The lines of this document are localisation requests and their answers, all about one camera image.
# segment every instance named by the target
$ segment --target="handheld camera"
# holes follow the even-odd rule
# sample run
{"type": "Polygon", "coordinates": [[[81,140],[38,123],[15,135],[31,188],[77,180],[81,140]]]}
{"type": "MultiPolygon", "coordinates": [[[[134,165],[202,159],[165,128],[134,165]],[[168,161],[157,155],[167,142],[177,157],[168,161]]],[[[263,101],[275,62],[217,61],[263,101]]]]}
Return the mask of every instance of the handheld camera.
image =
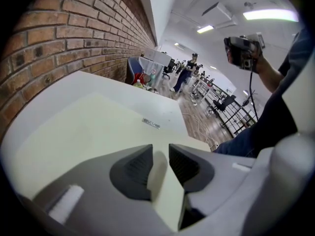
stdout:
{"type": "Polygon", "coordinates": [[[257,58],[253,53],[257,52],[258,57],[262,55],[265,44],[260,33],[249,36],[228,37],[224,39],[225,51],[229,63],[238,66],[240,69],[256,72],[257,58]]]}

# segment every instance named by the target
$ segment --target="bottle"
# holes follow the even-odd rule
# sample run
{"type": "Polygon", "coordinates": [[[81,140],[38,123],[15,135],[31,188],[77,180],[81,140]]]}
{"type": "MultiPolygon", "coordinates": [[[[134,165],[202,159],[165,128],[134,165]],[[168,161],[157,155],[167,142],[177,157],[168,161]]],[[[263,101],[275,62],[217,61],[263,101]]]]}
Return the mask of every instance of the bottle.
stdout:
{"type": "Polygon", "coordinates": [[[137,88],[140,88],[140,89],[143,88],[143,85],[140,83],[140,80],[137,80],[137,82],[135,84],[133,84],[133,86],[137,87],[137,88]]]}

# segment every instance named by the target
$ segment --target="ceiling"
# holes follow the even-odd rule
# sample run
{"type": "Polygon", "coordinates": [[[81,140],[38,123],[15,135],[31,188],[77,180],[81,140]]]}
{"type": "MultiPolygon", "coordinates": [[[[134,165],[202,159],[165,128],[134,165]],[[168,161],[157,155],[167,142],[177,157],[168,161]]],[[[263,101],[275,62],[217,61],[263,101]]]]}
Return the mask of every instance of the ceiling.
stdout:
{"type": "MultiPolygon", "coordinates": [[[[249,72],[229,64],[226,59],[223,39],[229,36],[249,35],[261,32],[266,44],[264,55],[274,68],[278,68],[284,60],[293,34],[301,29],[301,23],[281,20],[247,21],[243,13],[251,9],[245,2],[256,3],[254,10],[266,8],[284,8],[294,10],[288,0],[175,0],[171,17],[162,39],[178,42],[182,46],[198,52],[201,58],[220,70],[238,90],[249,87],[249,72]],[[197,33],[200,27],[209,25],[209,19],[202,13],[221,2],[237,19],[238,25],[197,33]]],[[[258,75],[253,76],[252,88],[258,92],[261,102],[266,102],[270,92],[264,87],[258,75]]]]}

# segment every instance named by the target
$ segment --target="white table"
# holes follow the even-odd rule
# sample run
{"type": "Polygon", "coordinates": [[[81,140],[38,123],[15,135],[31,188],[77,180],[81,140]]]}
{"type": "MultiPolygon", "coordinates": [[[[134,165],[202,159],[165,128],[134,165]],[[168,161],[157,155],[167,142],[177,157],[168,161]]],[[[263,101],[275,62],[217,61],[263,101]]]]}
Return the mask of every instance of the white table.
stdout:
{"type": "Polygon", "coordinates": [[[153,144],[154,166],[148,182],[154,194],[153,207],[176,231],[184,190],[168,165],[169,143],[210,151],[206,143],[188,137],[176,101],[75,72],[45,89],[22,110],[3,139],[1,156],[15,189],[33,198],[80,162],[153,144]],[[143,123],[143,117],[161,129],[143,123]],[[156,188],[160,175],[165,177],[156,188]]]}

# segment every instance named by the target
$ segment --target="woman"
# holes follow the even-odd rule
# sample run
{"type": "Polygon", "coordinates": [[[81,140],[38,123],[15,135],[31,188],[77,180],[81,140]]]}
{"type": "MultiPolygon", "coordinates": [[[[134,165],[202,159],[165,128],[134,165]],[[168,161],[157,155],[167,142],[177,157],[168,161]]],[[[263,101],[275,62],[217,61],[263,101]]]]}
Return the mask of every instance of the woman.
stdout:
{"type": "Polygon", "coordinates": [[[192,60],[187,62],[187,66],[179,75],[175,87],[170,88],[172,92],[178,92],[178,90],[181,88],[182,83],[191,75],[191,73],[195,72],[197,67],[197,57],[197,53],[192,54],[192,60]]]}

